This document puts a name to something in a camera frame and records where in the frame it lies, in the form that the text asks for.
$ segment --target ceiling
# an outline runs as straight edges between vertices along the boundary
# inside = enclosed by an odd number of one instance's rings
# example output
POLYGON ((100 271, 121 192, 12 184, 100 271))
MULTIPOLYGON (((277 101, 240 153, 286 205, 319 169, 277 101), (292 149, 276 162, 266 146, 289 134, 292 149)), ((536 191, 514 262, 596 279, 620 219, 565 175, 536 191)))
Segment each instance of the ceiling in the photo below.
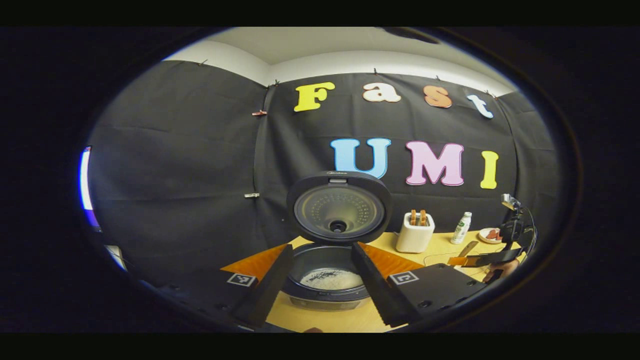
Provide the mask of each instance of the ceiling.
POLYGON ((233 28, 206 40, 221 42, 275 65, 287 60, 338 51, 393 51, 436 58, 464 66, 513 87, 498 72, 446 44, 430 44, 387 33, 381 28, 265 27, 233 28))

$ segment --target rice cooker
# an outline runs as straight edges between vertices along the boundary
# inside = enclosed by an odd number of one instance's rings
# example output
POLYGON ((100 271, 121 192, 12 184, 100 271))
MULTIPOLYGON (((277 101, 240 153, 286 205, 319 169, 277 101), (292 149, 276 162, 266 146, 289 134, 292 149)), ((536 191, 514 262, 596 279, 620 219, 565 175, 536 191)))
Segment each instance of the rice cooker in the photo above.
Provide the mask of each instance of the rice cooker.
POLYGON ((292 304, 340 311, 369 300, 351 246, 372 242, 387 228, 392 201, 382 181, 361 172, 320 172, 291 187, 287 209, 300 236, 312 241, 294 249, 282 288, 292 304))

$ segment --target rice cooker lid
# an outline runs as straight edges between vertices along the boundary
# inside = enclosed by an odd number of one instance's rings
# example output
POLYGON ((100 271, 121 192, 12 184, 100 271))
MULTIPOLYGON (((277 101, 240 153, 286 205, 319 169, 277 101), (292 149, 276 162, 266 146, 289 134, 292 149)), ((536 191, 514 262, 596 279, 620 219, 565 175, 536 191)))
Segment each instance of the rice cooker lid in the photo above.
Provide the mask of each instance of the rice cooker lid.
POLYGON ((391 194, 361 172, 324 171, 296 182, 287 194, 289 216, 303 238, 326 245, 368 243, 387 228, 391 194))

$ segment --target bottle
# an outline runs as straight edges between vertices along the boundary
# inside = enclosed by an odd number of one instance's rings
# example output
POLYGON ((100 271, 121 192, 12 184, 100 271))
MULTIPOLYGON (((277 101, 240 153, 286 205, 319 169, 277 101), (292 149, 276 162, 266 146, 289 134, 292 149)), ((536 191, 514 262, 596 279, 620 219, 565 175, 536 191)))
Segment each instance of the bottle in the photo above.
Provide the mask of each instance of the bottle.
POLYGON ((469 226, 471 226, 471 213, 466 212, 465 216, 460 219, 458 226, 456 226, 456 232, 453 233, 453 237, 451 238, 452 244, 459 244, 465 239, 467 235, 467 231, 469 230, 469 226))

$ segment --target wooden table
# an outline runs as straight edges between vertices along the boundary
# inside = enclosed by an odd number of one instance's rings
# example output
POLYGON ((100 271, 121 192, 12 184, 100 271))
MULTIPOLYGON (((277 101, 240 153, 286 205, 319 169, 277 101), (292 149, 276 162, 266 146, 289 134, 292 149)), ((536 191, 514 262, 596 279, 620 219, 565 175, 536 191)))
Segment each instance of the wooden table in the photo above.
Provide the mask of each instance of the wooden table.
MULTIPOLYGON (((479 243, 471 250, 469 255, 497 252, 504 248, 504 244, 489 244, 481 241, 477 234, 478 231, 469 231, 464 241, 457 245, 449 241, 453 233, 433 234, 427 249, 421 254, 397 252, 397 235, 395 233, 383 233, 378 239, 370 242, 369 245, 400 255, 425 266, 447 263, 449 258, 458 256, 462 249, 474 240, 479 241, 479 243)), ((310 243, 310 241, 297 237, 289 243, 295 249, 300 245, 310 243)), ((515 249, 517 247, 518 244, 514 243, 513 248, 515 249)), ((482 268, 462 268, 461 271, 478 281, 482 281, 488 269, 485 266, 482 268)), ((282 291, 278 294, 271 308, 267 322, 296 332, 303 332, 312 327, 317 327, 324 332, 387 332, 392 329, 397 329, 391 328, 383 323, 371 298, 366 299, 363 304, 353 310, 316 311, 292 305, 289 296, 282 291)))

